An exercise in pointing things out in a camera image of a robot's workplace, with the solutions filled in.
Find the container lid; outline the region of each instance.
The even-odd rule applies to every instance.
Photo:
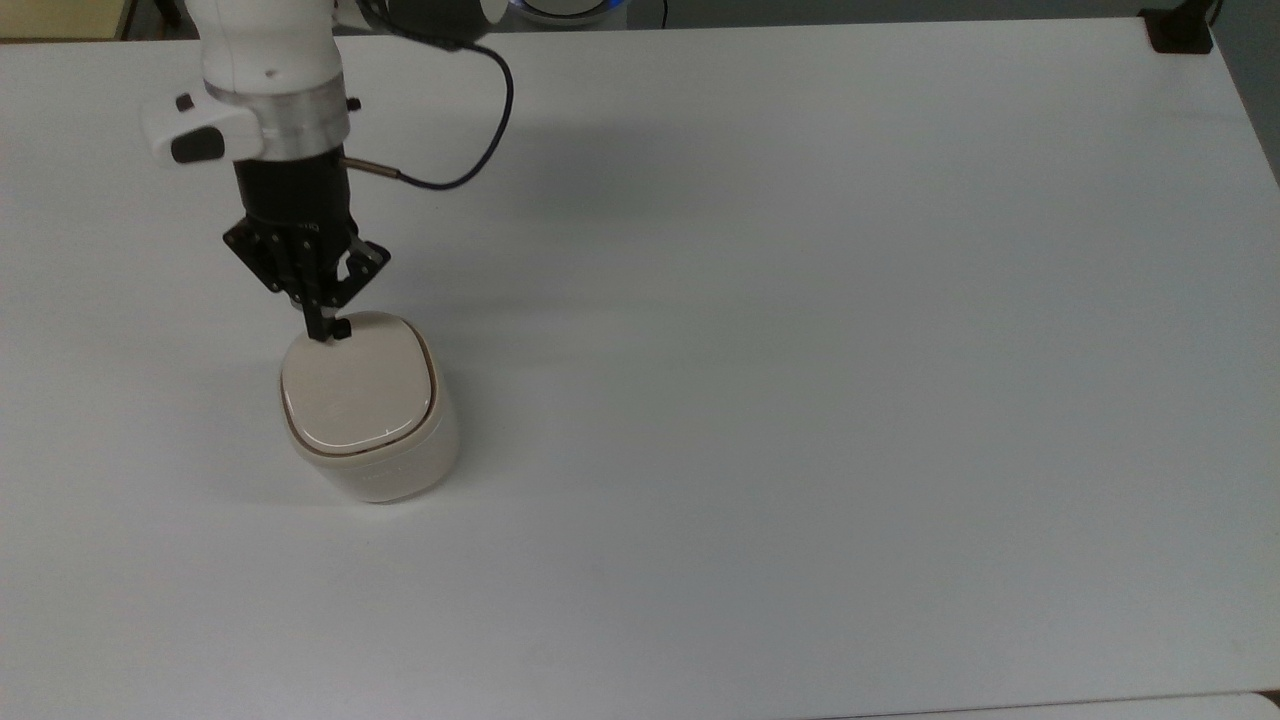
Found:
[[[404,320],[357,313],[351,337],[302,334],[284,355],[280,395],[298,439],[325,455],[356,455],[412,433],[431,409],[431,370]]]

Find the black bracket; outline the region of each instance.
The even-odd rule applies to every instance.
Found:
[[[246,218],[227,231],[223,240],[253,275],[271,292],[284,292],[302,310],[307,336],[324,342],[351,336],[351,324],[334,313],[346,306],[392,259],[381,246],[356,236],[351,223],[347,246],[347,277],[338,279],[333,254],[319,228],[266,225]]]
[[[1213,3],[1187,0],[1172,10],[1140,10],[1138,17],[1147,22],[1151,49],[1171,55],[1208,55],[1213,36],[1204,17]]]

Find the black cable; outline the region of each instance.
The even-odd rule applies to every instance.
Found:
[[[471,178],[480,174],[480,170],[483,170],[484,167],[489,164],[489,159],[493,158],[493,154],[498,150],[498,143],[502,142],[503,133],[507,132],[507,123],[511,122],[511,109],[516,102],[516,81],[511,76],[511,65],[508,65],[507,60],[502,55],[499,55],[495,50],[485,47],[484,45],[451,40],[447,37],[419,35],[411,29],[403,28],[396,24],[396,22],[390,19],[390,14],[387,10],[387,4],[384,0],[372,0],[372,1],[378,3],[379,8],[375,9],[370,4],[371,0],[356,0],[356,4],[360,5],[360,9],[365,13],[366,18],[374,17],[378,19],[376,24],[380,24],[381,27],[376,29],[384,29],[392,35],[398,35],[406,40],[412,40],[415,42],[431,45],[434,47],[439,47],[449,53],[454,53],[457,50],[468,50],[471,53],[476,53],[492,59],[494,63],[498,64],[498,68],[502,70],[502,77],[507,82],[507,100],[503,104],[502,119],[498,120],[498,129],[494,131],[493,140],[489,141],[489,147],[485,149],[484,154],[480,155],[480,159],[476,161],[475,165],[471,167],[470,170],[466,172],[466,174],[452,182],[428,182],[424,179],[415,178],[413,176],[407,176],[399,170],[394,170],[394,174],[381,173],[387,174],[387,177],[392,177],[394,179],[406,182],[408,184],[412,184],[413,187],[420,187],[422,190],[453,190],[456,187],[461,187],[471,182]]]

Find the table surface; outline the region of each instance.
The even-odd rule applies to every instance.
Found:
[[[0,0],[0,38],[113,40],[129,0]]]
[[[1280,191],[1140,20],[492,38],[353,178],[463,454],[288,445],[191,42],[0,47],[0,715],[771,720],[1280,687]],[[483,58],[340,45],[448,178]],[[148,73],[137,68],[148,68]]]
[[[904,720],[1277,720],[1280,708],[1257,694],[1226,694],[931,712],[897,717]]]

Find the white container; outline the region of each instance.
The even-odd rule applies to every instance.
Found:
[[[385,313],[356,313],[351,337],[289,346],[280,401],[293,447],[365,502],[421,492],[453,468],[458,427],[422,336]]]

